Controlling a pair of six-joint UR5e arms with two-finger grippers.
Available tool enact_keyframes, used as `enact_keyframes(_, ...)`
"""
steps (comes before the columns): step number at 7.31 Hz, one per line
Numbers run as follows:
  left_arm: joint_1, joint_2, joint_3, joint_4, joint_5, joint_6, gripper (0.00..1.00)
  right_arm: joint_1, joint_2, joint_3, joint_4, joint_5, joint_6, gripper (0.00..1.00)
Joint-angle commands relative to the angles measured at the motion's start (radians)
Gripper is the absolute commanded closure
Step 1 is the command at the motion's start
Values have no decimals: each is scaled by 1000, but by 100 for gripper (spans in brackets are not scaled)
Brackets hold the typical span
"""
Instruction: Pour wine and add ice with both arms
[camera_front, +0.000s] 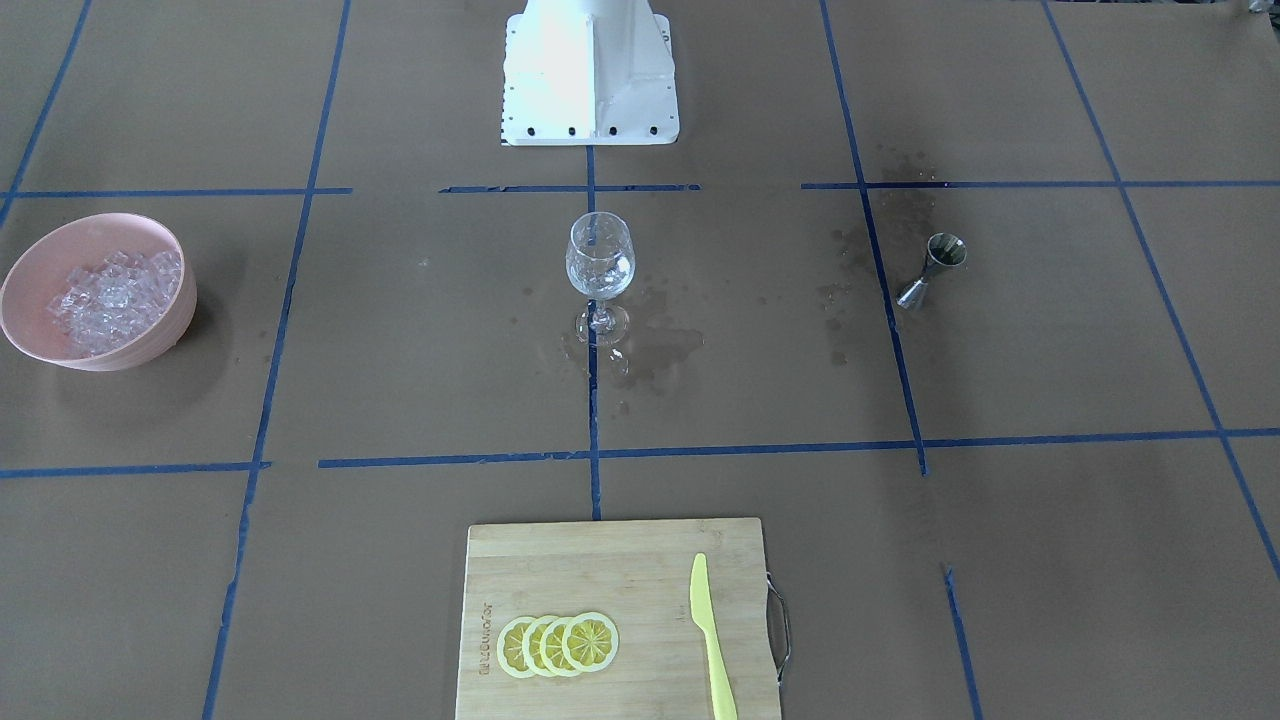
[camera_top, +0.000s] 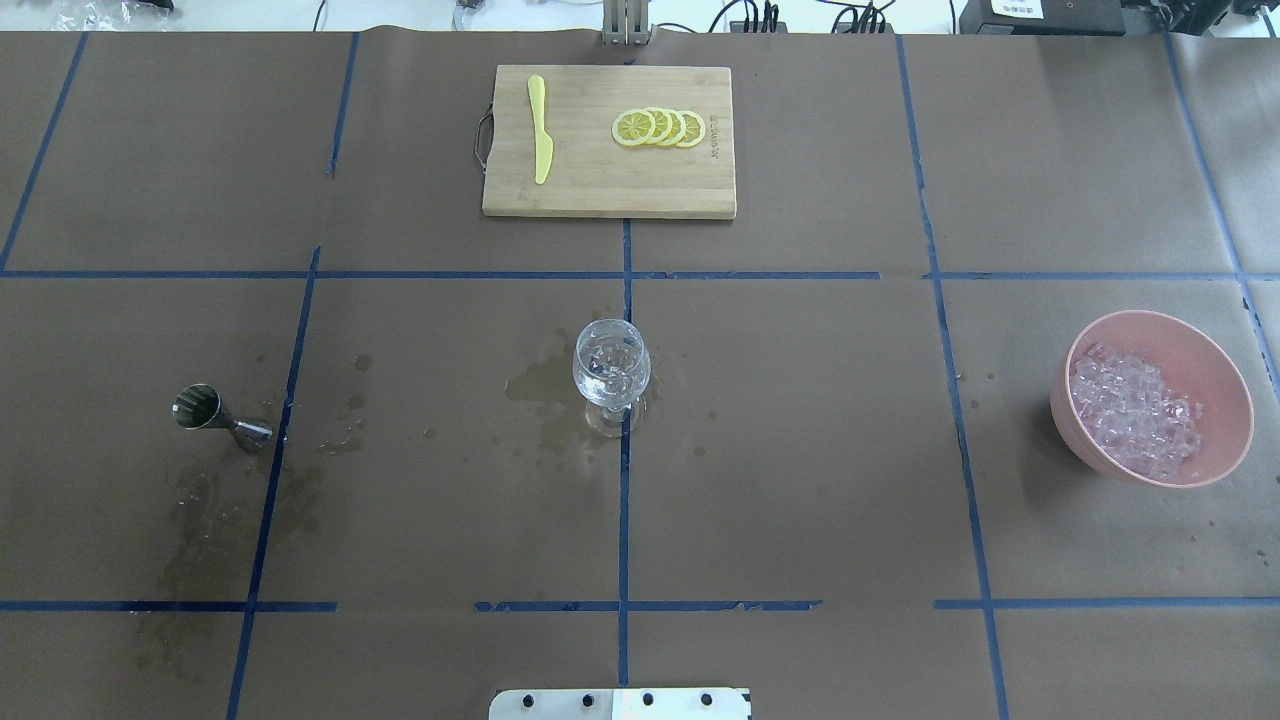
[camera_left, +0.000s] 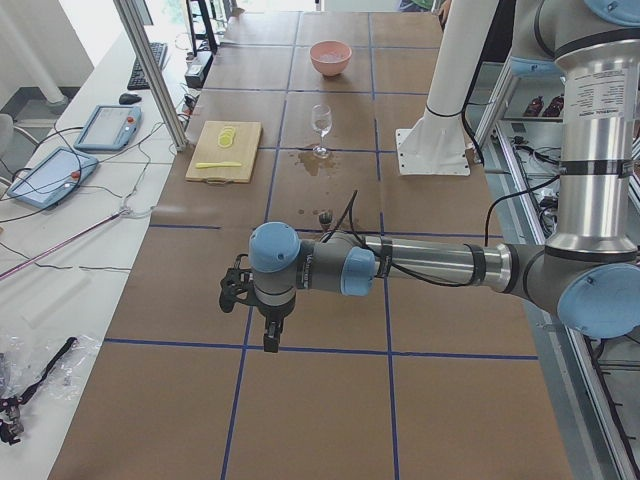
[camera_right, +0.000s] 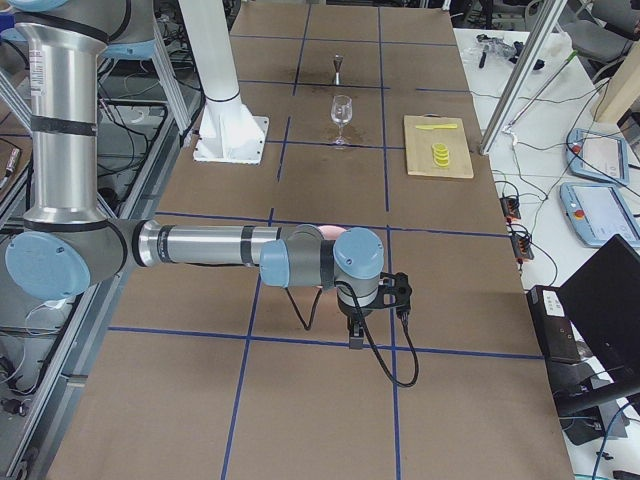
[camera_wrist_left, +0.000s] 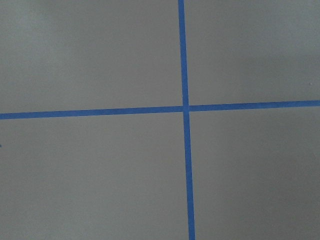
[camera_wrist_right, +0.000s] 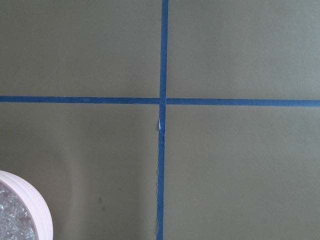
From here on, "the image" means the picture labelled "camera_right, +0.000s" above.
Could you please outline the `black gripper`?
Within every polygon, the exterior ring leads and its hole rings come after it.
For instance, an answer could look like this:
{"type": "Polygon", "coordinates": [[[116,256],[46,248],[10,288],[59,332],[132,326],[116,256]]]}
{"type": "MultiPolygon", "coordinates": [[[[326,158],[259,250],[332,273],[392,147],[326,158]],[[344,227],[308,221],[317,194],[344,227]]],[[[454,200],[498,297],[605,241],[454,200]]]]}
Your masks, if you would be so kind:
{"type": "Polygon", "coordinates": [[[364,330],[362,327],[362,319],[370,315],[373,310],[367,307],[357,309],[355,306],[345,303],[338,298],[338,307],[347,318],[349,333],[349,348],[362,349],[364,345],[364,330]]]}

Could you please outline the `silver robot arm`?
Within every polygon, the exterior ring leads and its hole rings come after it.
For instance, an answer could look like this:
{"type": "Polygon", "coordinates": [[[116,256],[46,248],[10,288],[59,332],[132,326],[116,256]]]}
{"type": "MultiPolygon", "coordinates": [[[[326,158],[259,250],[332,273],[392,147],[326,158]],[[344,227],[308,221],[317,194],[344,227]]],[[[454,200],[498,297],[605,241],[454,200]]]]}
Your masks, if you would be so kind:
{"type": "Polygon", "coordinates": [[[263,283],[335,290],[350,344],[372,340],[366,316],[382,307],[379,237],[365,228],[162,225],[111,220],[97,203],[97,60],[107,49],[154,52],[149,1],[16,1],[29,46],[35,201],[5,253],[29,295],[60,300],[85,292],[127,262],[247,266],[263,283]]]}

